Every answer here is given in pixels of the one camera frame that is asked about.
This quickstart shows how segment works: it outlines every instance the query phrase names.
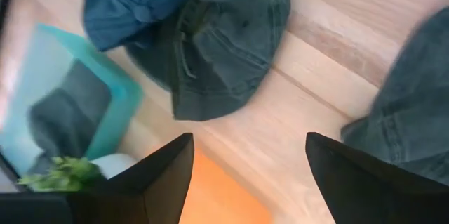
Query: light wood floor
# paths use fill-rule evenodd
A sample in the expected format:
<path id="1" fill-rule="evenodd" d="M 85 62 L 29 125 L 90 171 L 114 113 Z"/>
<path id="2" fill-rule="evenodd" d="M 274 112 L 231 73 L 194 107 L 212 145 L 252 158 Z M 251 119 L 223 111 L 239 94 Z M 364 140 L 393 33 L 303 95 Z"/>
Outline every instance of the light wood floor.
<path id="1" fill-rule="evenodd" d="M 2 111 L 33 24 L 45 22 L 83 35 L 82 1 L 14 0 L 1 54 Z M 288 31 L 257 95 L 242 110 L 204 123 L 174 121 L 169 93 L 116 49 L 109 56 L 146 94 L 121 151 L 142 158 L 182 132 L 194 133 L 200 151 L 195 167 L 203 172 L 194 172 L 185 223 L 200 223 L 202 211 L 209 223 L 218 223 L 213 216 L 228 216 L 223 223 L 263 223 L 261 218 L 276 224 L 332 223 L 305 157 L 306 133 L 338 139 L 341 126 L 368 111 L 413 27 L 448 4 L 292 0 Z M 205 171 L 205 166 L 214 171 Z M 220 186 L 213 180 L 217 176 L 223 176 Z M 241 211 L 244 201 L 251 202 L 247 211 Z"/>

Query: denim baseball cap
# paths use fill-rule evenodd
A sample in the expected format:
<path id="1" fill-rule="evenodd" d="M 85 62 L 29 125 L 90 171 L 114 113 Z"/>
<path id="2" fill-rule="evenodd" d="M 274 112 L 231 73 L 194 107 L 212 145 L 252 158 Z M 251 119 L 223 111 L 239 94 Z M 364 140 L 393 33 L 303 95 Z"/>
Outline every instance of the denim baseball cap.
<path id="1" fill-rule="evenodd" d="M 290 0 L 188 0 L 131 58 L 172 92 L 176 119 L 204 121 L 244 106 L 268 73 Z"/>
<path id="2" fill-rule="evenodd" d="M 145 27 L 163 20 L 184 0 L 85 0 L 83 22 L 100 51 L 132 41 Z"/>
<path id="3" fill-rule="evenodd" d="M 385 162 L 449 185 L 449 8 L 406 42 L 367 117 L 343 141 Z"/>

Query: green leaves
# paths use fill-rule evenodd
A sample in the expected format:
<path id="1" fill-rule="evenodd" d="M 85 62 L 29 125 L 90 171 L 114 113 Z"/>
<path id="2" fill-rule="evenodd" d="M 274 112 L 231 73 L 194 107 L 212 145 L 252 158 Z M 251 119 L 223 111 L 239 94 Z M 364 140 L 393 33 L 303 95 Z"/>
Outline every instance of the green leaves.
<path id="1" fill-rule="evenodd" d="M 46 175 L 24 176 L 18 181 L 20 185 L 28 185 L 41 192 L 76 192 L 94 186 L 102 177 L 98 166 L 87 158 L 54 157 L 53 167 Z"/>

